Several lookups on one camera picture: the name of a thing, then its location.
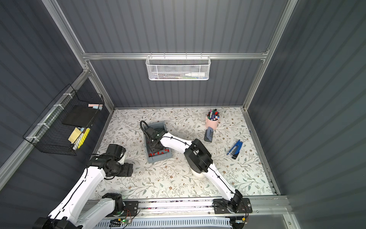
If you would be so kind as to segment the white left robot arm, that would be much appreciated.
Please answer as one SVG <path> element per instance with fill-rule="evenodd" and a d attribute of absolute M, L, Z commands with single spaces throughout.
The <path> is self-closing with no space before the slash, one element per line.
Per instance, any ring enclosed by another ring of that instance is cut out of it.
<path fill-rule="evenodd" d="M 130 177 L 131 163 L 121 164 L 126 149 L 110 144 L 105 153 L 93 155 L 87 162 L 80 179 L 61 203 L 46 217 L 38 218 L 34 229 L 92 229 L 104 217 L 121 216 L 127 213 L 123 198 L 118 193 L 107 193 L 86 213 L 82 214 L 89 197 L 104 179 Z"/>

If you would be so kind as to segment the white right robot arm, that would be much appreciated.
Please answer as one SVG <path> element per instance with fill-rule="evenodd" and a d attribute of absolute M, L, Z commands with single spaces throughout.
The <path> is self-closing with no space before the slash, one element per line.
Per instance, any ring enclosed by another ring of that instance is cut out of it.
<path fill-rule="evenodd" d="M 199 139 L 185 140 L 167 132 L 164 128 L 153 128 L 144 120 L 140 121 L 140 129 L 150 151 L 155 154 L 165 149 L 172 149 L 182 153 L 191 170 L 198 175 L 207 178 L 219 191 L 223 200 L 226 201 L 230 213 L 237 213 L 239 210 L 248 212 L 245 206 L 243 195 L 235 189 L 218 171 L 212 155 Z"/>

